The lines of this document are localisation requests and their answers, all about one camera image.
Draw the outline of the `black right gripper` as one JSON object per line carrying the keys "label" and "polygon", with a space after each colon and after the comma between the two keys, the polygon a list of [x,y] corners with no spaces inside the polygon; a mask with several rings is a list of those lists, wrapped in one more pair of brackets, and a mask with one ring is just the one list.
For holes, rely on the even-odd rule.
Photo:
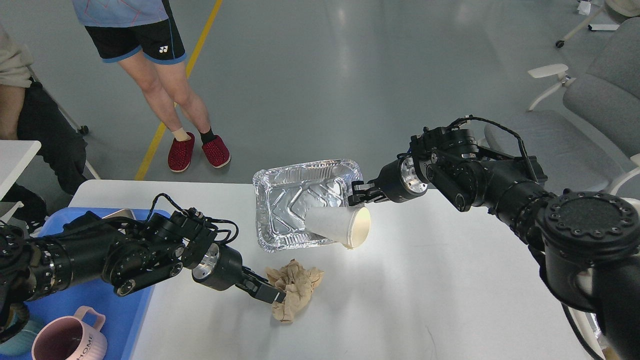
{"label": "black right gripper", "polygon": [[410,155],[398,155],[397,159],[382,167],[374,180],[352,182],[352,193],[348,196],[348,206],[391,201],[404,203],[420,198],[428,185],[418,178],[414,161]]}

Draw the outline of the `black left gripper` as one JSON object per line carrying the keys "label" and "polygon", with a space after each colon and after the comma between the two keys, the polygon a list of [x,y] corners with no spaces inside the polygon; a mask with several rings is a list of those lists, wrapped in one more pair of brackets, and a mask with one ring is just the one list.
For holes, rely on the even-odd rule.
{"label": "black left gripper", "polygon": [[254,299],[270,305],[283,303],[286,298],[285,291],[243,266],[242,255],[226,244],[211,244],[191,275],[194,282],[210,289],[225,291],[236,286]]}

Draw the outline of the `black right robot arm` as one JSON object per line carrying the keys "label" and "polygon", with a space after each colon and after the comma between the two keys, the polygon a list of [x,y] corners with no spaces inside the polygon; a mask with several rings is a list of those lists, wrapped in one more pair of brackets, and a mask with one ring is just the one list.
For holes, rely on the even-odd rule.
{"label": "black right robot arm", "polygon": [[434,186],[460,212],[486,207],[526,244],[539,275],[563,308],[592,313],[611,348],[639,358],[639,212],[630,200],[597,191],[554,194],[519,134],[519,155],[477,144],[462,125],[474,116],[412,136],[409,150],[377,178],[357,180],[349,205],[403,203]]}

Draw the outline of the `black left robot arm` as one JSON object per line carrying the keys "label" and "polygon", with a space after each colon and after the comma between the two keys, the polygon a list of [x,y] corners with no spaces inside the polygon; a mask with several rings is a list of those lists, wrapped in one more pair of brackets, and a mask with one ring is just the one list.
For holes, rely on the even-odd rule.
{"label": "black left robot arm", "polygon": [[195,208],[176,206],[172,215],[150,210],[146,219],[101,218],[92,211],[58,234],[28,237],[2,221],[0,251],[1,342],[15,337],[30,319],[26,303],[100,278],[125,297],[192,271],[193,280],[217,291],[232,286],[268,304],[286,292],[243,265],[229,244],[239,228]]}

